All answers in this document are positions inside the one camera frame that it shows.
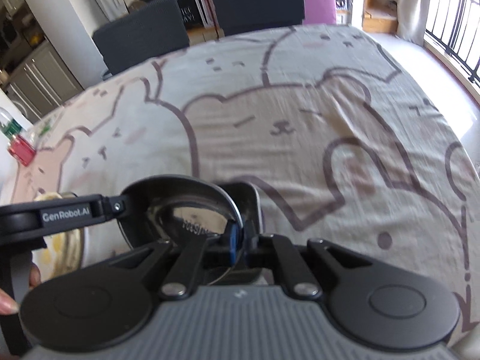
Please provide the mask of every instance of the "dark gray chair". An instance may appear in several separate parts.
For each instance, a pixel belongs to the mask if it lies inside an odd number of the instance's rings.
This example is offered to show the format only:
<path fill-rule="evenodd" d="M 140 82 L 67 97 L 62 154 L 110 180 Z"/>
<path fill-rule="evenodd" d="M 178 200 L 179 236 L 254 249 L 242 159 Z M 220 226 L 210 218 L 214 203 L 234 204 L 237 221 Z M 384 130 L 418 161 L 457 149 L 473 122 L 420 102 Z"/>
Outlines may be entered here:
<path fill-rule="evenodd" d="M 225 36 L 301 24 L 303 0 L 213 0 Z"/>
<path fill-rule="evenodd" d="M 92 38 L 112 75 L 190 44 L 176 0 L 153 0 L 99 28 Z"/>

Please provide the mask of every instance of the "white curtain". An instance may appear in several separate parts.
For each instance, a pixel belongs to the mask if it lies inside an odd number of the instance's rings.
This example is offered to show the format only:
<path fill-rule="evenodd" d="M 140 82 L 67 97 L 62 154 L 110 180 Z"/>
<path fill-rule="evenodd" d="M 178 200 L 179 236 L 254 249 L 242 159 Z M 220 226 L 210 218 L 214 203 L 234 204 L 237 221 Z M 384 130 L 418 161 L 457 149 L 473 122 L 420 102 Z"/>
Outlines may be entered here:
<path fill-rule="evenodd" d="M 398 0 L 398 31 L 400 38 L 423 45 L 430 0 Z"/>

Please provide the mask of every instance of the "person's finger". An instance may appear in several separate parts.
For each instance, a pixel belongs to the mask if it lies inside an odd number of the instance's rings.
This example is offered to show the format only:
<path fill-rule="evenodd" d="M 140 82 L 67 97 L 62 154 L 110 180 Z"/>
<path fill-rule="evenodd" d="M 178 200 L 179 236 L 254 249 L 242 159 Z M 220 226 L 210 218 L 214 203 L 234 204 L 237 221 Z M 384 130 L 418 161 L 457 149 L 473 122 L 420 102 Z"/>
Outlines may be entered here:
<path fill-rule="evenodd" d="M 0 355 L 0 360 L 20 360 L 18 356 Z"/>
<path fill-rule="evenodd" d="M 32 269 L 30 270 L 30 287 L 35 288 L 42 283 L 42 276 L 40 274 L 39 268 L 32 264 Z"/>
<path fill-rule="evenodd" d="M 0 289 L 0 315 L 11 315 L 18 313 L 18 304 Z"/>

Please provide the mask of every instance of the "black round pad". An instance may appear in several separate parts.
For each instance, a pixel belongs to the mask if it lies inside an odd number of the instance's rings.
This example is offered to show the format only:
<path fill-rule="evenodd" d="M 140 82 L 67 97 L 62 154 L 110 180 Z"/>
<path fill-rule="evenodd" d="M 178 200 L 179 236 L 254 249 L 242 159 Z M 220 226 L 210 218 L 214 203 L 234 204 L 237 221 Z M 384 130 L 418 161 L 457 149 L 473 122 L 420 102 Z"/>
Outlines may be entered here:
<path fill-rule="evenodd" d="M 123 270 L 85 269 L 42 284 L 23 300 L 20 319 L 40 345 L 88 352 L 138 332 L 153 309 L 142 285 Z"/>
<path fill-rule="evenodd" d="M 417 350 L 450 336 L 459 318 L 450 291 L 427 277 L 377 265 L 345 269 L 332 291 L 327 306 L 344 330 L 392 351 Z"/>
<path fill-rule="evenodd" d="M 370 306 L 390 318 L 412 318 L 421 313 L 426 305 L 422 293 L 407 286 L 384 286 L 370 295 Z"/>

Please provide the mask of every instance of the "balcony railing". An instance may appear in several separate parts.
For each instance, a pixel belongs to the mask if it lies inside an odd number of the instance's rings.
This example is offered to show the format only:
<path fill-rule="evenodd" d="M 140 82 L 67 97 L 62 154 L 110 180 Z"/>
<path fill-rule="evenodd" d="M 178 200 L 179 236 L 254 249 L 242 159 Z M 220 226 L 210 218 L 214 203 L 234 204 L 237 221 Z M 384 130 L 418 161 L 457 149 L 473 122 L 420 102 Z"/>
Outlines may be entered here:
<path fill-rule="evenodd" d="M 465 69 L 480 86 L 479 0 L 430 0 L 426 34 Z"/>

